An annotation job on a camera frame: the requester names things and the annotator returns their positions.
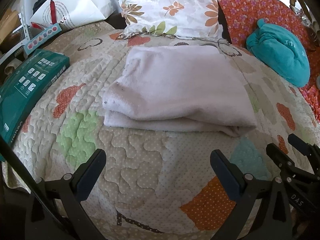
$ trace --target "quilted bedspread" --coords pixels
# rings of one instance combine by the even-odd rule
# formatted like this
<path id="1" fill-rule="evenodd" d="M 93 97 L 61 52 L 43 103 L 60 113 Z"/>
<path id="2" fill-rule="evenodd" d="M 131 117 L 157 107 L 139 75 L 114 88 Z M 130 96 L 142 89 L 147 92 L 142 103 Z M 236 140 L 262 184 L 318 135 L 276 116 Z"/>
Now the quilted bedspread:
<path id="1" fill-rule="evenodd" d="M 238 70 L 256 130 L 233 138 L 220 132 L 104 126 L 102 96 L 121 75 L 132 46 L 207 43 L 154 36 L 117 40 L 120 33 L 99 22 L 65 33 L 47 47 L 69 56 L 71 66 L 36 104 L 13 147 L 32 176 L 45 180 L 60 179 L 95 149 L 105 150 L 106 167 L 82 205 L 107 239 L 210 239 L 235 206 L 210 166 L 214 149 L 258 179 L 279 174 L 265 152 L 271 142 L 298 167 L 310 170 L 306 157 L 287 142 L 288 134 L 295 133 L 306 142 L 320 143 L 319 124 L 309 105 L 296 87 L 248 51 L 224 41 L 212 44 Z M 8 164 L 3 171 L 9 187 L 27 188 Z M 242 235 L 248 233 L 258 205 Z"/>

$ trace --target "folded pink cloth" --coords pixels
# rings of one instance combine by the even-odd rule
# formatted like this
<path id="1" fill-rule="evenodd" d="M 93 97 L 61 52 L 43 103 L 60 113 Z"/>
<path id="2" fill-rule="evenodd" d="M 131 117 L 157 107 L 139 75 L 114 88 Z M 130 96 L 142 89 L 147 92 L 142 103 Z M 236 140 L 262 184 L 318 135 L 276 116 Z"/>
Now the folded pink cloth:
<path id="1" fill-rule="evenodd" d="M 103 107 L 106 126 L 235 137 L 256 126 L 236 70 L 213 46 L 133 47 Z"/>

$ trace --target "green plastic package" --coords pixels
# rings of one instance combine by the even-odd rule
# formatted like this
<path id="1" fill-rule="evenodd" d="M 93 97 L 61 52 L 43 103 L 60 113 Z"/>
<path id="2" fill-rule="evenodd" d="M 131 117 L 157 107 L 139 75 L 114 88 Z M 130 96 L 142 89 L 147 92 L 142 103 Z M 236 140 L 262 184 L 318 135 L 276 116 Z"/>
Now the green plastic package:
<path id="1" fill-rule="evenodd" d="M 69 57 L 37 49 L 0 87 L 0 135 L 9 146 L 41 96 L 69 66 Z"/>

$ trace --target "floral pillow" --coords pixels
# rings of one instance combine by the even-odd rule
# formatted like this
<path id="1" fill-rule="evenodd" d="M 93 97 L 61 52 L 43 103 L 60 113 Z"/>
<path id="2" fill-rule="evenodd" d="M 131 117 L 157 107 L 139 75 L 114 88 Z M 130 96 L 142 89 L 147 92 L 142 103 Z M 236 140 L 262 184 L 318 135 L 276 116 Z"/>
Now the floral pillow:
<path id="1" fill-rule="evenodd" d="M 217 0 L 119 0 L 119 3 L 127 23 L 121 38 L 141 33 L 183 39 L 222 38 Z"/>

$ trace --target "silver screw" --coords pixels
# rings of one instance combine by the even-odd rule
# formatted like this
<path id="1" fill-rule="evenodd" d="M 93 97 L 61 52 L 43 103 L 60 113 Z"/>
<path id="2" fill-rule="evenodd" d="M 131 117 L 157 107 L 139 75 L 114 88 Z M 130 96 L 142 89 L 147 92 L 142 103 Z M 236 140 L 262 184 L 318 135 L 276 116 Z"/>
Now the silver screw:
<path id="1" fill-rule="evenodd" d="M 39 177 L 39 178 L 36 178 L 36 183 L 40 183 L 42 181 L 42 179 Z"/>
<path id="2" fill-rule="evenodd" d="M 244 177 L 245 177 L 247 180 L 253 180 L 253 176 L 252 176 L 250 173 L 247 173 Z"/>
<path id="3" fill-rule="evenodd" d="M 281 183 L 281 182 L 282 182 L 282 179 L 281 179 L 280 177 L 276 177 L 276 178 L 275 178 L 275 181 L 276 181 L 277 183 Z"/>
<path id="4" fill-rule="evenodd" d="M 64 180 L 69 180 L 69 179 L 71 179 L 72 178 L 72 174 L 71 173 L 67 173 L 67 174 L 65 174 L 64 176 L 63 176 L 63 179 Z"/>

